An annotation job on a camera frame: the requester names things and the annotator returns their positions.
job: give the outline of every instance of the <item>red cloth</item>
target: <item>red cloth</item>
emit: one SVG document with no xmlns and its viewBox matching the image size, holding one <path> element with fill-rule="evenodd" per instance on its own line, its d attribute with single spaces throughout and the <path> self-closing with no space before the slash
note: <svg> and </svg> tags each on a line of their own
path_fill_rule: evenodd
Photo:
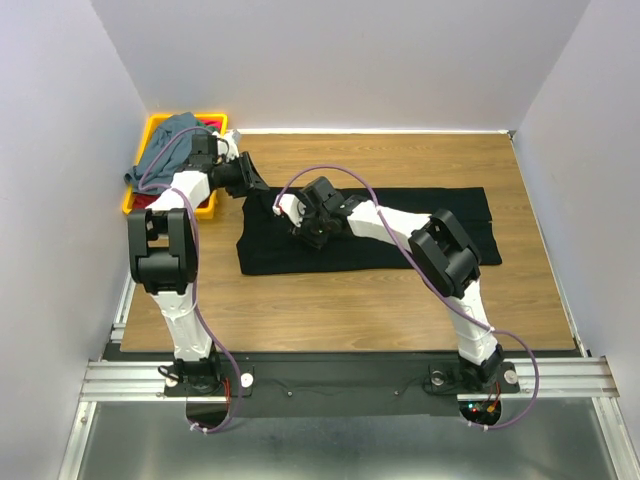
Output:
<svg viewBox="0 0 640 480">
<path fill-rule="evenodd" d="M 143 193 L 133 194 L 133 206 L 131 208 L 147 208 L 158 199 L 158 195 L 145 195 Z M 205 208 L 209 205 L 209 199 L 198 205 L 198 208 Z"/>
</svg>

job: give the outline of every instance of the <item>yellow basket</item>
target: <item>yellow basket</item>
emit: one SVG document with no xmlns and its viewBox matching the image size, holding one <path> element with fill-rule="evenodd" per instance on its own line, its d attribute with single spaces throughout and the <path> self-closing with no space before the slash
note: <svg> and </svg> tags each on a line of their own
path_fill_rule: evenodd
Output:
<svg viewBox="0 0 640 480">
<path fill-rule="evenodd" d="M 172 113 L 158 113 L 155 115 L 151 115 L 147 120 L 147 125 L 144 128 L 144 133 L 142 135 L 142 141 L 140 142 L 140 146 L 138 147 L 138 154 L 136 155 L 136 162 L 134 165 L 137 165 L 140 162 L 140 158 L 142 157 L 142 153 L 144 149 L 147 148 L 147 144 L 149 140 L 151 140 L 151 135 L 156 130 L 156 127 L 164 122 L 167 118 L 169 118 Z M 227 116 L 224 113 L 196 113 L 195 117 L 201 122 L 215 122 L 220 126 L 220 135 L 224 135 L 227 130 Z M 122 202 L 122 211 L 125 215 L 131 213 L 133 209 L 133 202 L 135 200 L 135 194 L 133 193 L 133 188 L 131 185 L 127 187 L 127 193 L 124 196 L 124 201 Z M 216 206 L 216 192 L 213 191 L 211 196 L 207 200 L 207 204 L 203 207 L 196 208 L 196 218 L 198 220 L 211 220 L 213 218 L 213 212 Z"/>
</svg>

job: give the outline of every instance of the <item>black cloth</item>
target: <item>black cloth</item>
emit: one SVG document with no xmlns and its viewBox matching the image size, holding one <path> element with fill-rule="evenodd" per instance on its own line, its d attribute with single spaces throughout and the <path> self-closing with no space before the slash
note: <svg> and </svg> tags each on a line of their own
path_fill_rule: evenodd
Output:
<svg viewBox="0 0 640 480">
<path fill-rule="evenodd" d="M 373 268 L 410 268 L 395 245 L 370 238 L 332 238 L 317 250 L 293 237 L 285 216 L 274 216 L 271 206 L 281 188 L 248 197 L 242 207 L 244 231 L 238 240 L 240 270 L 245 275 L 341 272 Z M 360 188 L 340 190 L 368 197 Z M 491 212 L 484 189 L 376 188 L 380 204 L 412 213 L 451 210 L 475 242 L 482 265 L 500 265 L 502 258 L 493 237 Z"/>
</svg>

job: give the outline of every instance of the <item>wooden table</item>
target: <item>wooden table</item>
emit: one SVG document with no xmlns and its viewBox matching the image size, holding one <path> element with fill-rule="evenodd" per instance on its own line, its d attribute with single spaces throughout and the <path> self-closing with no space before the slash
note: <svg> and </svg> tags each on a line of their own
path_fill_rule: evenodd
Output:
<svg viewBox="0 0 640 480">
<path fill-rule="evenodd" d="M 247 135 L 241 147 L 271 186 L 304 167 L 338 163 L 373 186 L 485 187 L 504 260 L 482 270 L 491 323 L 536 349 L 574 347 L 506 135 Z M 322 174 L 337 188 L 359 186 L 346 174 Z M 456 349 L 445 308 L 412 270 L 243 276 L 235 244 L 244 200 L 223 193 L 219 199 L 215 219 L 200 224 L 199 302 L 230 350 Z M 516 348 L 508 338 L 501 341 Z M 122 350 L 172 349 L 158 307 L 137 286 Z"/>
</svg>

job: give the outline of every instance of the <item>gray wall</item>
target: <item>gray wall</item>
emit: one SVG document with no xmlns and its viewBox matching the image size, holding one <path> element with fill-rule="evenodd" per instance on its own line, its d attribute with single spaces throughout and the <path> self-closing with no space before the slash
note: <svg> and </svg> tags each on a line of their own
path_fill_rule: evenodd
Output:
<svg viewBox="0 0 640 480">
<path fill-rule="evenodd" d="M 149 111 L 511 129 L 588 0 L 92 0 Z"/>
<path fill-rule="evenodd" d="M 145 109 L 86 0 L 0 7 L 0 477 L 57 478 L 126 265 Z"/>
<path fill-rule="evenodd" d="M 640 448 L 640 3 L 593 0 L 515 136 L 578 330 Z"/>
</svg>

